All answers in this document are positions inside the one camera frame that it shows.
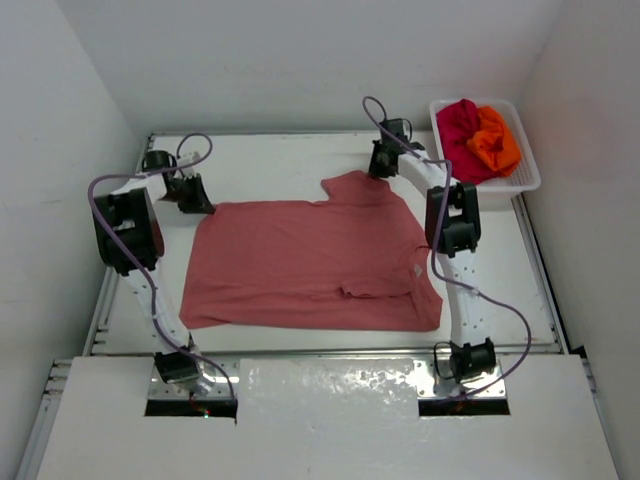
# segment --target clothing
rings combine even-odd
[[[467,140],[467,148],[491,170],[508,177],[522,156],[502,116],[491,107],[478,109],[478,131]]]
[[[438,328],[424,230],[404,201],[360,171],[322,186],[328,201],[222,203],[200,223],[180,314],[188,328]]]
[[[453,176],[461,182],[475,185],[495,178],[491,170],[467,148],[467,142],[478,131],[478,110],[471,100],[462,99],[443,108],[436,114],[442,151],[451,161]]]

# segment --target t-shirt sleeve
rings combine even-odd
[[[349,204],[372,204],[393,201],[396,195],[385,180],[372,178],[362,171],[349,172],[322,181],[329,201]]]

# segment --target metal frame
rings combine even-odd
[[[38,476],[70,370],[71,360],[53,362],[16,480],[35,480]]]

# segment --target white wall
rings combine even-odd
[[[639,86],[640,4],[568,0],[521,108],[542,175],[527,204],[623,478],[640,477]]]
[[[431,100],[516,98],[562,0],[58,0],[137,131],[418,124]]]
[[[51,361],[81,351],[99,280],[85,189],[138,144],[53,0],[0,2],[0,478]]]

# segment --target white tabletop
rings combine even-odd
[[[200,164],[209,199],[218,202],[256,200],[323,200],[324,178],[351,170],[366,170],[374,132],[313,135],[242,135],[213,138],[213,156]],[[418,141],[433,145],[433,136],[416,134]],[[175,152],[181,137],[159,136],[153,149]],[[191,139],[184,152],[204,152],[203,139]],[[403,178],[390,184],[421,224],[425,201]],[[182,301],[184,279],[191,254],[195,227],[200,216],[183,215],[175,205],[157,204],[156,212],[165,239],[164,271],[175,305]],[[482,291],[520,309],[531,323],[533,343],[551,345],[554,334],[546,297],[539,289],[522,232],[510,202],[503,211],[481,212],[482,238],[477,250],[476,272]],[[433,281],[445,299],[441,326],[428,333],[282,329],[224,325],[193,331],[198,346],[207,352],[420,348],[448,340],[451,316],[444,285]],[[497,346],[522,346],[525,330],[511,313],[484,304],[484,319]],[[99,353],[151,352],[153,344],[143,325],[142,311],[124,282],[118,282],[109,312],[108,331]]]
[[[243,360],[237,425],[144,417],[152,367],[76,358],[38,479],[617,478],[577,356],[530,356],[510,415],[432,418],[411,359]]]

